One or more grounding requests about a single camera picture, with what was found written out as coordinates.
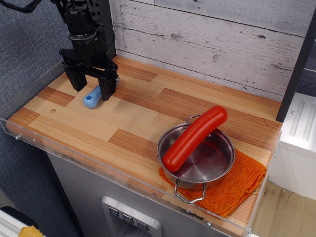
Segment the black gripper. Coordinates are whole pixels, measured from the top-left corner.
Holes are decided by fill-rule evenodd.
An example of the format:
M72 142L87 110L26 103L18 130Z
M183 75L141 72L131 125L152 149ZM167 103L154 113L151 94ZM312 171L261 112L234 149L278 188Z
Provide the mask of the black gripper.
M118 66L107 57L107 46L98 38L87 44L74 41L72 45L72 49L61 49L59 53L73 89L79 92L85 88L86 75L98 78L101 98L107 101L115 93L119 82Z

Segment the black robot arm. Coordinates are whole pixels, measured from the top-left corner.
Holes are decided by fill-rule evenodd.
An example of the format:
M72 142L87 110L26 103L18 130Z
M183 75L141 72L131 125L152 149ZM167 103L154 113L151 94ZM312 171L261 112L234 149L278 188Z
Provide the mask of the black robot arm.
M96 0L55 0L68 28L71 49L61 49L65 73L77 92L87 85L86 76L98 79L101 98L107 101L119 82L118 66L107 56L107 25L100 23L101 7Z

